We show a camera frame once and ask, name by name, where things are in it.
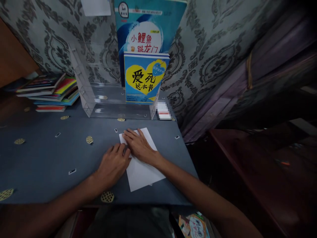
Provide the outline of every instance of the damask wallpaper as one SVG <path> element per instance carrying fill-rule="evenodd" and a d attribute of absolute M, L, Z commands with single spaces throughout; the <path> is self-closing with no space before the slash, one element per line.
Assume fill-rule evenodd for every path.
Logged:
<path fill-rule="evenodd" d="M 284 0 L 188 2 L 161 87 L 180 124 L 245 58 L 283 4 Z M 0 16 L 43 72 L 72 75 L 67 43 L 76 42 L 91 82 L 120 81 L 113 9 L 111 16 L 86 17 L 80 0 L 0 0 Z"/>

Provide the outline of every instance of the yellow heart shape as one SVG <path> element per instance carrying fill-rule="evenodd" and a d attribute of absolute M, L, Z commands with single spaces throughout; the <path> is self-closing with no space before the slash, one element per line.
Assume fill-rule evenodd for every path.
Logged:
<path fill-rule="evenodd" d="M 159 76 L 153 76 L 153 66 L 159 63 L 161 68 L 166 71 L 166 63 L 161 59 L 153 61 L 148 65 L 146 70 L 140 65 L 132 65 L 125 72 L 125 79 L 132 88 L 147 95 L 151 92 L 163 79 L 164 73 Z"/>

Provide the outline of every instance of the finger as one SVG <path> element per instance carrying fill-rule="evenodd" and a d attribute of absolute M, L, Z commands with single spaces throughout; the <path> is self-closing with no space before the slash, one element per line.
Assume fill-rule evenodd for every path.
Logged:
<path fill-rule="evenodd" d="M 120 147 L 119 143 L 115 144 L 115 147 L 113 148 L 112 153 L 117 153 L 119 147 Z"/>
<path fill-rule="evenodd" d="M 127 160 L 129 158 L 130 154 L 131 154 L 131 150 L 129 148 L 126 149 L 123 158 Z"/>
<path fill-rule="evenodd" d="M 123 139 L 125 139 L 125 141 L 127 142 L 128 145 L 132 142 L 132 139 L 130 137 L 128 137 L 127 135 L 123 134 L 122 137 L 123 137 Z"/>
<path fill-rule="evenodd" d="M 124 149 L 125 149 L 125 144 L 122 143 L 122 144 L 119 146 L 118 153 L 119 153 L 120 155 L 123 155 Z"/>
<path fill-rule="evenodd" d="M 135 135 L 132 134 L 131 132 L 128 132 L 128 131 L 124 130 L 123 133 L 124 133 L 125 135 L 127 135 L 128 137 L 130 137 L 131 139 L 134 139 L 134 138 L 135 138 Z"/>
<path fill-rule="evenodd" d="M 145 138 L 145 136 L 144 136 L 143 132 L 141 131 L 141 129 L 138 128 L 138 132 L 140 133 L 141 137 Z"/>
<path fill-rule="evenodd" d="M 108 150 L 107 150 L 107 152 L 106 152 L 106 154 L 110 154 L 110 152 L 113 150 L 113 146 L 111 146 Z"/>
<path fill-rule="evenodd" d="M 133 134 L 134 136 L 136 136 L 136 137 L 139 136 L 135 131 L 131 130 L 130 128 L 128 128 L 128 131 L 129 131 L 130 133 L 132 133 L 132 134 Z"/>

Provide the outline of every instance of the left hand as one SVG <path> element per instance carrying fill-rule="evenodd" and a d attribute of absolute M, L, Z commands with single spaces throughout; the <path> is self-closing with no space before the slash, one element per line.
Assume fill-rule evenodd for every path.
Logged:
<path fill-rule="evenodd" d="M 109 148 L 103 155 L 98 170 L 88 178 L 93 198 L 115 185 L 129 166 L 131 151 L 126 149 L 123 154 L 124 148 L 124 143 Z"/>

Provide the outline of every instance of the small white tag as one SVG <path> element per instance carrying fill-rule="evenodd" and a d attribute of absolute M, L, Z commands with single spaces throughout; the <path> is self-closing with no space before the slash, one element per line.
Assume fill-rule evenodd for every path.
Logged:
<path fill-rule="evenodd" d="M 73 170 L 68 172 L 68 175 L 71 175 L 71 174 L 75 173 L 76 171 L 77 171 L 76 169 L 73 169 Z"/>

